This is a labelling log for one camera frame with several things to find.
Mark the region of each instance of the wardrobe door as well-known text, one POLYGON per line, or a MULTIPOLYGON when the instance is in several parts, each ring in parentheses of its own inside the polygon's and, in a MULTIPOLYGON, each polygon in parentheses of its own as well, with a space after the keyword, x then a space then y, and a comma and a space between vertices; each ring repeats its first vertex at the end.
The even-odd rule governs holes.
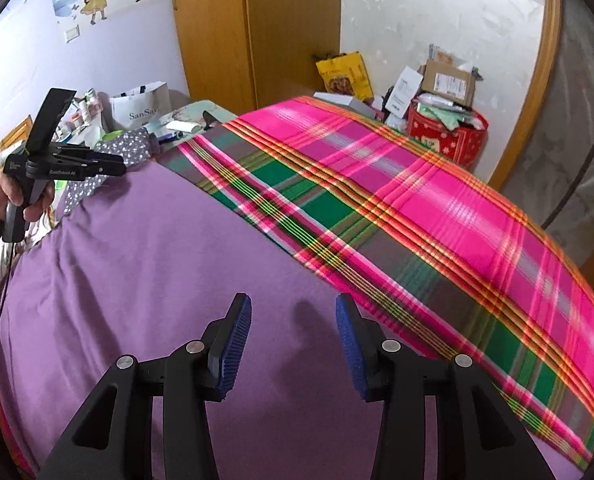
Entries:
POLYGON ((247 0, 257 106, 323 90, 313 54, 339 52, 341 0, 247 0))
POLYGON ((254 110, 245 0, 173 0, 173 8, 193 101, 254 110))

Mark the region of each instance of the metal bolt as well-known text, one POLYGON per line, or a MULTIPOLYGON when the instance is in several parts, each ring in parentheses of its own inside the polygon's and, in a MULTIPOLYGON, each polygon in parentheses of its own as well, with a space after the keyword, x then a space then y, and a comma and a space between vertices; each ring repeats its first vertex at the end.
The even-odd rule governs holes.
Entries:
POLYGON ((455 362, 458 366, 462 368, 470 368, 472 366, 472 359, 469 355, 466 354, 459 354, 455 357, 455 362))
POLYGON ((394 339, 386 339, 386 341, 381 343, 381 347, 386 352, 399 352, 399 350, 401 350, 401 343, 399 341, 395 341, 394 339))
POLYGON ((205 348, 201 341, 191 341, 186 345, 186 352, 189 354, 199 354, 205 348))
POLYGON ((119 368, 120 370, 126 370, 126 368, 130 368, 131 366, 133 366, 134 362, 135 361, 132 357, 130 357, 130 355, 121 356, 117 360, 117 368, 119 368))

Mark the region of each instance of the plaid blanket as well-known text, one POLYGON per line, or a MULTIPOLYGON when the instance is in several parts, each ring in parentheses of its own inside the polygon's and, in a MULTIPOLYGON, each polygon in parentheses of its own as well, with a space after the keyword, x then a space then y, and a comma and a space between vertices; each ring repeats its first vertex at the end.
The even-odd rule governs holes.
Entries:
POLYGON ((594 294, 503 196, 383 124, 306 97, 158 160, 418 351, 471 355, 534 434, 586 468, 594 294))

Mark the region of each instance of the yellow plastic bag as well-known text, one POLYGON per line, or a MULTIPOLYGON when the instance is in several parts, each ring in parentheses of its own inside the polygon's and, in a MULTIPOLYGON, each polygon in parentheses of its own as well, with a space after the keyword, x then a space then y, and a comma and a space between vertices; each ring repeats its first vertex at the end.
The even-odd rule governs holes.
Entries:
POLYGON ((366 65, 359 52, 342 54, 317 62, 317 70, 324 80, 326 91, 332 94, 355 96, 360 101, 373 97, 366 65))

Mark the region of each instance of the purple bed sheet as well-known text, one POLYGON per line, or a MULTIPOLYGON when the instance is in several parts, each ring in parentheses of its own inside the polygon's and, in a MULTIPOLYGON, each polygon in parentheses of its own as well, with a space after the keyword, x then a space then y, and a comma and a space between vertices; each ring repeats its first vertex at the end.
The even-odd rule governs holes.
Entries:
MULTIPOLYGON (((14 269, 0 325, 0 400, 30 465, 40 467, 118 356, 170 354, 237 292, 253 304, 247 347, 234 390, 207 405, 222 480, 370 478, 381 404, 352 387, 337 292, 155 162, 109 179, 14 269)), ((161 403, 155 413, 153 473, 163 479, 161 403)), ((558 480, 581 478, 538 446, 558 480)), ((429 478, 436 453, 429 431, 429 478)))

